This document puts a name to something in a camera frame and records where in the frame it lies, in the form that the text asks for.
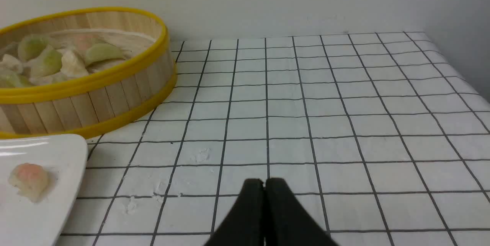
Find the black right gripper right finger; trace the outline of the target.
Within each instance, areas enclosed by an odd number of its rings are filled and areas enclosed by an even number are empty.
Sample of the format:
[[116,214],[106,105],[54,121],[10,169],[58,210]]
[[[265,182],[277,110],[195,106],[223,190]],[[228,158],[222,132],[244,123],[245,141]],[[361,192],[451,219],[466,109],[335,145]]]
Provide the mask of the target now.
[[267,246],[336,246],[316,224],[282,178],[270,178],[265,185]]

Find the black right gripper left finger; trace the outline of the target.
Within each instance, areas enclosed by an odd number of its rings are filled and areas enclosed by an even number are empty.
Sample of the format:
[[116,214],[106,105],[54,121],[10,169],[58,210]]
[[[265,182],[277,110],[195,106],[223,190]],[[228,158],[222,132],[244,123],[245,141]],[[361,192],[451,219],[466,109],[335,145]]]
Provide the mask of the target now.
[[246,179],[233,204],[206,246],[263,246],[264,185],[260,179]]

